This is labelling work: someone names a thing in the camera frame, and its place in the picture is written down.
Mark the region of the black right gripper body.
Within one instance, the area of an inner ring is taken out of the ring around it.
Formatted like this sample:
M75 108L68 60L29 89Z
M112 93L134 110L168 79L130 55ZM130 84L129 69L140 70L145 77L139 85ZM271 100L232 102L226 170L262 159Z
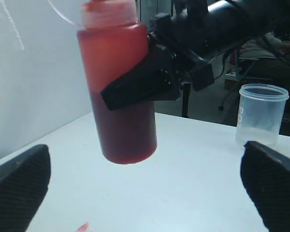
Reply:
M214 83L209 59L213 54L214 16L158 14L150 19L151 40L162 45L157 77L149 90L150 101L177 100L180 86L200 91Z

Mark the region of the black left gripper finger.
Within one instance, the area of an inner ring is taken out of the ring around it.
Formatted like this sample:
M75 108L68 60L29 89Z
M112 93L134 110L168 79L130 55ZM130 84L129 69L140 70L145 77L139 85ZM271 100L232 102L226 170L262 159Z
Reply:
M268 231L290 232L290 158L248 141L240 177Z
M0 165L0 232L24 232L42 204L51 178L47 145L36 145Z
M113 111L150 101L175 101L173 55L163 45L151 47L149 53L135 67L101 91L108 109Z

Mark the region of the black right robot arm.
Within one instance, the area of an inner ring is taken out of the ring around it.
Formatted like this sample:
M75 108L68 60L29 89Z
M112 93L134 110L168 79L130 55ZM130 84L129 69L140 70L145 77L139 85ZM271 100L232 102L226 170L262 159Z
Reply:
M143 102L176 100L184 78L195 91L213 84L209 59L228 55L243 42L290 20L290 0L203 0L175 3L176 15L150 20L149 54L107 85L101 96L109 110ZM250 140L240 177L265 227L290 232L290 158Z

